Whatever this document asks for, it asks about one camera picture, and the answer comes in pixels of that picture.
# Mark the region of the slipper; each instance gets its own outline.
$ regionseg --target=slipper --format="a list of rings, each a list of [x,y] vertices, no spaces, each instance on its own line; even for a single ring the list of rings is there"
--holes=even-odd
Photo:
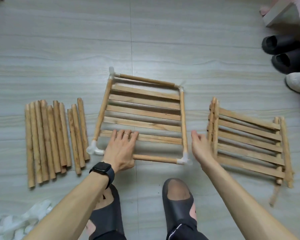
[[[265,37],[262,41],[262,49],[270,55],[278,55],[300,48],[300,41],[293,35],[273,35]]]
[[[119,194],[112,184],[109,188],[113,195],[113,202],[104,208],[92,211],[89,221],[93,223],[93,230],[95,230],[90,234],[89,240],[94,240],[111,231],[117,231],[124,235]]]
[[[271,62],[283,74],[300,72],[300,48],[272,56]]]
[[[194,207],[194,199],[188,188],[190,198],[185,200],[170,200],[168,199],[168,184],[171,180],[176,180],[184,185],[185,182],[178,178],[170,178],[164,182],[162,188],[162,200],[164,213],[166,215],[168,234],[180,224],[185,224],[191,228],[197,228],[197,221],[190,216],[190,210]]]

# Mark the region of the gray tile floor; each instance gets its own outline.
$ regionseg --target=gray tile floor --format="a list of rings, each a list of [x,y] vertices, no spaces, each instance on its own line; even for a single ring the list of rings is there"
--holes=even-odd
[[[24,105],[46,99],[66,108],[82,97],[89,139],[108,67],[119,73],[172,81],[185,88],[190,131],[205,131],[216,96],[223,108],[266,120],[285,116],[295,171],[268,205],[273,181],[231,172],[256,200],[300,237],[300,94],[260,49],[258,9],[268,0],[6,0],[0,2],[0,214],[21,214],[35,202],[58,202],[87,174],[75,171],[27,189]],[[138,145],[140,150],[147,144]],[[99,158],[87,164],[91,168]],[[118,175],[128,239],[164,239],[163,182],[185,180],[195,197],[198,229],[209,239],[243,239],[208,177],[191,167],[138,161]]]

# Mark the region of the black watch strap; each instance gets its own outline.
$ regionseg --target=black watch strap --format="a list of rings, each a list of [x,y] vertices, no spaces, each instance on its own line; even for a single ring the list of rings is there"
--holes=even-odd
[[[115,179],[115,172],[112,169],[111,165],[103,161],[100,161],[96,165],[94,165],[92,169],[90,169],[89,173],[91,172],[100,173],[102,175],[108,175],[109,182],[106,189],[110,186],[110,184],[112,184],[113,180]]]

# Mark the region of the right hand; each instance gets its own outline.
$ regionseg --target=right hand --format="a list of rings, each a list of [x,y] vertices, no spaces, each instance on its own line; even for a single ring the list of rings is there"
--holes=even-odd
[[[214,161],[211,148],[204,134],[198,134],[195,130],[191,132],[192,153],[196,160],[201,164]]]

